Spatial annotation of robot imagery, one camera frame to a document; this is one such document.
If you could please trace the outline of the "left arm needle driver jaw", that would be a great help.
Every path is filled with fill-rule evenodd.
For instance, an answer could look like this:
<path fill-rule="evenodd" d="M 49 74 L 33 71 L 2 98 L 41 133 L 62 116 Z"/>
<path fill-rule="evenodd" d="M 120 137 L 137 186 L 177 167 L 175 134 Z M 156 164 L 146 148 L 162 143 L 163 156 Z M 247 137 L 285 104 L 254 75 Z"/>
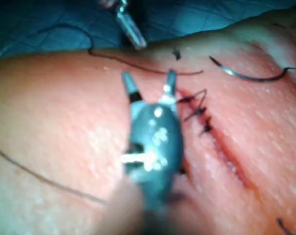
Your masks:
<path fill-rule="evenodd" d="M 117 9 L 116 19 L 122 31 L 136 50 L 141 50 L 147 47 L 147 42 L 144 36 L 125 8 L 119 7 Z"/>

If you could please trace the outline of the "right arm needle driver jaw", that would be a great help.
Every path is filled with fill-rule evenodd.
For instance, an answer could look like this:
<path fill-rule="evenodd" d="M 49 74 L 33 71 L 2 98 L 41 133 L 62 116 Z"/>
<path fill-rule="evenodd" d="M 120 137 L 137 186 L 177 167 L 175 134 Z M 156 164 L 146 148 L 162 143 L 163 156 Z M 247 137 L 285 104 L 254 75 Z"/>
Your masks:
<path fill-rule="evenodd" d="M 166 83 L 163 86 L 163 94 L 160 98 L 162 103 L 175 103 L 176 91 L 176 72 L 173 70 L 168 71 Z"/>
<path fill-rule="evenodd" d="M 122 73 L 122 80 L 125 91 L 129 97 L 129 102 L 138 102 L 141 100 L 141 94 L 138 87 L 129 72 Z"/>

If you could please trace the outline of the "left arm needle driver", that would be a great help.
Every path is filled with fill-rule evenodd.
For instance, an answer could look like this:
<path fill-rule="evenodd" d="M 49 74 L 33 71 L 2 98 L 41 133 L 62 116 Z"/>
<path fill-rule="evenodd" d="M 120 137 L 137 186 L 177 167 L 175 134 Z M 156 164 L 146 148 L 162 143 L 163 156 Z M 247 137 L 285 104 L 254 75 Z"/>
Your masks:
<path fill-rule="evenodd" d="M 128 7 L 128 0 L 99 0 L 99 5 L 105 9 L 124 12 Z"/>

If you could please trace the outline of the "right arm needle driver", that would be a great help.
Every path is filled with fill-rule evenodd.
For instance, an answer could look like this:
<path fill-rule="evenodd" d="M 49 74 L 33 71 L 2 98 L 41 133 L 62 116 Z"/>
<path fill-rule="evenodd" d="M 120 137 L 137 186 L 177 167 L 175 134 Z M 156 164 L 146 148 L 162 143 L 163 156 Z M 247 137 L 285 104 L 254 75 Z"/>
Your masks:
<path fill-rule="evenodd" d="M 182 167 L 184 141 L 176 99 L 146 103 L 130 98 L 131 128 L 124 172 L 141 188 L 146 210 L 159 210 L 169 199 Z"/>

